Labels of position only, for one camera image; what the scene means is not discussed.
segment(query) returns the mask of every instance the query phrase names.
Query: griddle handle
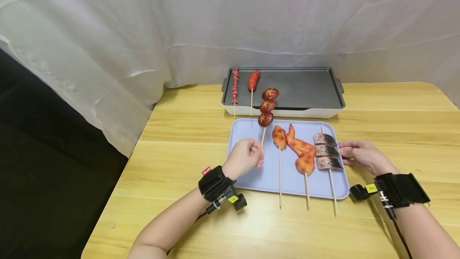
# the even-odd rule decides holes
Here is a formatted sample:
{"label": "griddle handle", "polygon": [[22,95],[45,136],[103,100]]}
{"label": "griddle handle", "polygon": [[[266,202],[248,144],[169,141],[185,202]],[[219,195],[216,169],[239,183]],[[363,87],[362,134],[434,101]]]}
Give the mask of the griddle handle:
{"label": "griddle handle", "polygon": [[344,91],[344,87],[342,86],[342,81],[340,81],[340,79],[338,79],[335,76],[334,76],[334,80],[335,80],[335,85],[337,86],[337,90],[340,92],[340,94],[343,94],[345,91]]}

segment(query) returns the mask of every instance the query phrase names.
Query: red tag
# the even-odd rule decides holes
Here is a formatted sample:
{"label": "red tag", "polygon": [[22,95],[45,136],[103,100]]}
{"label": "red tag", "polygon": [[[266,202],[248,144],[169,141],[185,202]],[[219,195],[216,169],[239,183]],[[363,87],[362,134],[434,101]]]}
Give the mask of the red tag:
{"label": "red tag", "polygon": [[203,176],[206,175],[206,173],[208,173],[209,171],[211,171],[211,168],[208,166],[208,168],[206,168],[206,169],[202,172]]}

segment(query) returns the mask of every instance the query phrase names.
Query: wooden table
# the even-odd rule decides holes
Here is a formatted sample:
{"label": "wooden table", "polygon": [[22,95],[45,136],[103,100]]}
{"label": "wooden table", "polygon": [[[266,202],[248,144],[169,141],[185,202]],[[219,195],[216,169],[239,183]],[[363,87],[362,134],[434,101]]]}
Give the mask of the wooden table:
{"label": "wooden table", "polygon": [[[412,172],[432,199],[431,212],[460,243],[460,112],[425,83],[344,84],[346,108],[325,120],[339,140],[367,139],[402,172]],[[134,149],[82,258],[126,258],[136,235],[164,208],[197,186],[201,172],[221,165],[233,116],[220,86],[167,90]],[[346,166],[350,186],[372,177]],[[242,191],[248,206],[231,204],[200,219],[172,258],[395,258],[404,254],[378,201],[333,202]]]}

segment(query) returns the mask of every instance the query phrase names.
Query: right hand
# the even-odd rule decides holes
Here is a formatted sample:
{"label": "right hand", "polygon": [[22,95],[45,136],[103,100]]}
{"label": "right hand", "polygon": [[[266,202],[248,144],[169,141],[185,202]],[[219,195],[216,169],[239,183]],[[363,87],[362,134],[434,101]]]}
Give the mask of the right hand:
{"label": "right hand", "polygon": [[374,176],[385,173],[399,174],[399,170],[390,159],[369,141],[340,142],[339,153],[344,164],[363,167]]}
{"label": "right hand", "polygon": [[236,180],[254,166],[260,167],[263,163],[262,146],[257,140],[248,138],[235,144],[227,161],[222,165],[222,171],[226,177]]}

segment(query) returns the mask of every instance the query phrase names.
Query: white fabric backdrop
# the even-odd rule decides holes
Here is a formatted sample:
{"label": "white fabric backdrop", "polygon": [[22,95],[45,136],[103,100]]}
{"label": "white fabric backdrop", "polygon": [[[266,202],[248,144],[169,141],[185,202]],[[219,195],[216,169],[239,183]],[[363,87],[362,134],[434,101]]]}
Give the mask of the white fabric backdrop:
{"label": "white fabric backdrop", "polygon": [[460,104],[459,2],[0,0],[0,48],[130,156],[163,86],[220,84],[233,65],[426,81]]}

